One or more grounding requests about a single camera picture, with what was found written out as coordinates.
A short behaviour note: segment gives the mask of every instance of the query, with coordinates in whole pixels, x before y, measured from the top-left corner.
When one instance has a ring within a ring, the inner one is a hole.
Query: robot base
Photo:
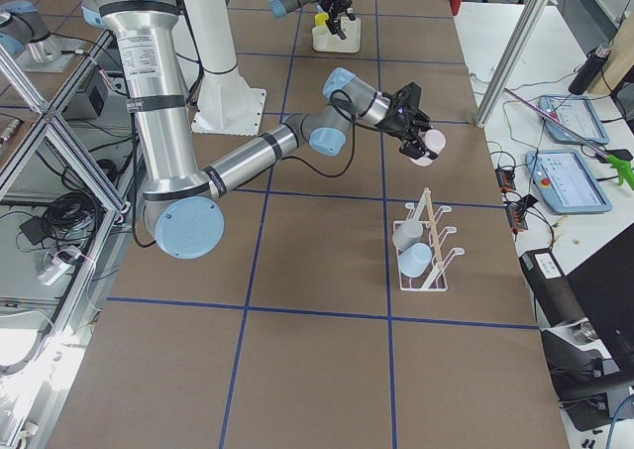
[[[192,131],[200,134],[258,134],[266,91],[250,88],[238,72],[234,72],[221,76],[205,74]]]
[[[82,40],[67,40],[59,38],[61,48],[64,51],[74,51],[81,49],[84,45]],[[21,53],[16,59],[16,63],[24,72],[54,72],[61,73],[68,69],[68,66],[75,59],[75,55],[61,55],[56,60],[47,63],[39,63],[33,60],[28,50]]]

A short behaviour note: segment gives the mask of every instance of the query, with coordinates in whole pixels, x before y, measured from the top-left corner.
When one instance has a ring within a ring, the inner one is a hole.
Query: white cup
[[[406,219],[392,234],[392,243],[402,252],[419,243],[422,237],[423,223],[415,219]]]
[[[432,250],[424,243],[416,243],[398,256],[398,270],[409,278],[423,275],[432,260]]]

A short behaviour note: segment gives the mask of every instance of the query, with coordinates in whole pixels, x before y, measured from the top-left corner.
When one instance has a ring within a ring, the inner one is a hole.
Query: brown table surface
[[[232,0],[263,130],[318,111],[343,66],[387,92],[419,83],[443,155],[418,168],[359,130],[342,178],[285,162],[222,198],[208,256],[133,246],[48,447],[568,447],[448,2],[354,7],[362,49],[346,56],[310,49],[314,6],[275,20],[266,0]],[[245,140],[196,136],[200,164]],[[332,172],[349,152],[297,155]],[[467,254],[447,292],[407,293],[390,223],[425,186]]]

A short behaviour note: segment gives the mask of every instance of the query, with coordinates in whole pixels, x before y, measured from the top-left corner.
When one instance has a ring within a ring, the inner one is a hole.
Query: yellow object
[[[328,13],[317,13],[315,15],[315,26],[326,26],[327,19]]]

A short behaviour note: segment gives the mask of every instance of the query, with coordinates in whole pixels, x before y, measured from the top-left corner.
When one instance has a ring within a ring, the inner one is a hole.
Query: white desk
[[[464,3],[460,14],[456,17],[456,27],[463,47],[465,62],[470,73],[474,74],[472,75],[472,86],[477,102],[482,99],[481,94],[486,90],[487,82],[493,75],[521,12],[522,7],[518,5]],[[557,81],[572,73],[584,61],[585,55],[559,11],[554,6],[549,6],[530,38],[507,87],[515,88],[522,84]],[[528,99],[542,94],[561,93],[567,95],[568,85],[573,78],[574,76],[571,75],[556,83],[525,86],[516,92]],[[486,137],[490,141],[497,142],[502,150],[513,155],[518,164],[523,164],[525,163],[523,160],[525,154],[533,149],[511,140],[502,111],[502,103],[507,100],[511,100],[511,97],[506,94],[500,98],[486,124]],[[602,120],[619,116],[616,106],[609,98],[595,100],[593,104]],[[542,130],[541,119],[537,114],[524,105],[516,103],[507,104],[506,110],[513,128],[513,137],[537,146],[540,143]],[[605,124],[605,129],[610,137],[608,148],[623,148],[634,151],[634,137],[624,121]],[[551,141],[547,132],[541,137],[540,150],[570,147]],[[493,152],[499,150],[499,147],[489,143],[489,149]],[[497,164],[499,157],[500,155],[492,156],[494,164]],[[596,160],[587,160],[587,162],[597,177],[615,174],[609,166],[602,165]],[[510,159],[504,156],[501,157],[500,163],[511,165]],[[530,172],[531,170],[527,167],[516,170],[515,183],[518,192],[522,195],[528,192]],[[634,222],[634,213],[632,213],[634,191],[626,184],[618,186],[616,180],[604,181],[601,186],[612,202],[613,210],[609,213],[574,215],[562,218],[562,216],[550,213],[545,205],[537,204],[537,208],[544,213],[551,224],[559,222],[553,253],[566,274]],[[535,186],[531,188],[531,193],[540,198]],[[517,238],[518,256],[529,249],[544,248],[549,244],[550,233],[546,225],[532,216],[529,216],[527,221],[529,230],[520,233]],[[592,435],[590,431],[579,433],[564,411],[562,411],[562,419],[572,448],[580,447],[587,438],[596,439],[595,448],[605,447],[607,431],[598,435]],[[611,449],[631,448],[632,440],[634,440],[634,421],[620,422],[616,426]]]

